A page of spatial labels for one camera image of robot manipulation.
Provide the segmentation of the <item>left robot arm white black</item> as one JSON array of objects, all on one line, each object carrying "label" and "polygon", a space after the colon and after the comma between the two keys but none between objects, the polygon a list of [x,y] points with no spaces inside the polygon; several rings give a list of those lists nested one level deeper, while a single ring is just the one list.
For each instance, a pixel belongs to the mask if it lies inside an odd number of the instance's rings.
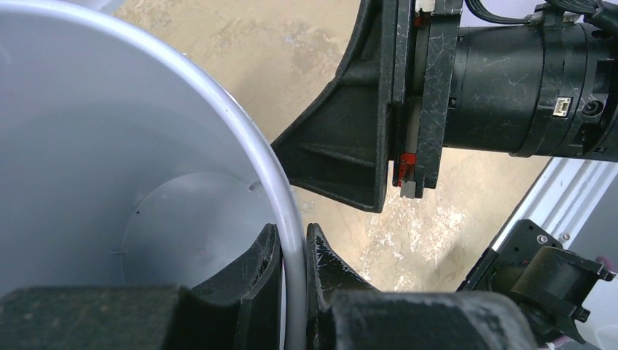
[{"label": "left robot arm white black", "polygon": [[[566,336],[617,347],[617,273],[515,224],[448,293],[379,292],[308,227],[309,349],[551,349]],[[275,225],[192,289],[35,287],[1,299],[3,349],[277,349]]]}]

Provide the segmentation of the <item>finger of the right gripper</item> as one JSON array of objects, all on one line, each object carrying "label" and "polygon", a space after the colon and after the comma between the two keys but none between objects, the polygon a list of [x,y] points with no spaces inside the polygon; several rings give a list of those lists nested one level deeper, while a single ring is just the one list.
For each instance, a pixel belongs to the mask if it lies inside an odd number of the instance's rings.
[{"label": "finger of the right gripper", "polygon": [[397,1],[361,1],[334,78],[271,144],[290,184],[379,213],[386,197]]}]

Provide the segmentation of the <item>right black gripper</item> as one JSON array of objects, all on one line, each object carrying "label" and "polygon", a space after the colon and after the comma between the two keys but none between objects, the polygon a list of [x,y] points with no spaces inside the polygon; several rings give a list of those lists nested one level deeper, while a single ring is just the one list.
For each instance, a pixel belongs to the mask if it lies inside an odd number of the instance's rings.
[{"label": "right black gripper", "polygon": [[445,147],[617,161],[617,5],[544,1],[522,18],[481,1],[406,1],[394,186],[435,188]]}]

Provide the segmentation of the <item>grey plastic bucket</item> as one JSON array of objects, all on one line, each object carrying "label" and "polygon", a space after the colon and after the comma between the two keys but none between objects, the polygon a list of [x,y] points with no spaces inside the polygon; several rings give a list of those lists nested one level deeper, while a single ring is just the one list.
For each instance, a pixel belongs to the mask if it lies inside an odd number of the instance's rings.
[{"label": "grey plastic bucket", "polygon": [[302,220],[237,101],[110,15],[1,3],[1,299],[30,287],[193,288],[268,224],[283,261],[278,349],[304,349]]}]

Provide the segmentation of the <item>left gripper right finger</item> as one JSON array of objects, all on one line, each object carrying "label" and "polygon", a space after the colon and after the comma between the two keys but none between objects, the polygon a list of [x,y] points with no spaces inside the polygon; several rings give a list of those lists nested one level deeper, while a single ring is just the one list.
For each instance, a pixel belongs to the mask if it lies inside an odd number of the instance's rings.
[{"label": "left gripper right finger", "polygon": [[492,292],[381,292],[307,227],[308,349],[535,349],[525,317]]}]

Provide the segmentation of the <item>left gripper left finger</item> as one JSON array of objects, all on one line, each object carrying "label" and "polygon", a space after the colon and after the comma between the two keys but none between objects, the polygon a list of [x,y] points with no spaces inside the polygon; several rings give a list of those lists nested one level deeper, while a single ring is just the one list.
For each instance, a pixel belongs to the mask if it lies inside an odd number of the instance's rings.
[{"label": "left gripper left finger", "polygon": [[278,349],[275,225],[193,288],[30,287],[1,299],[3,349]]}]

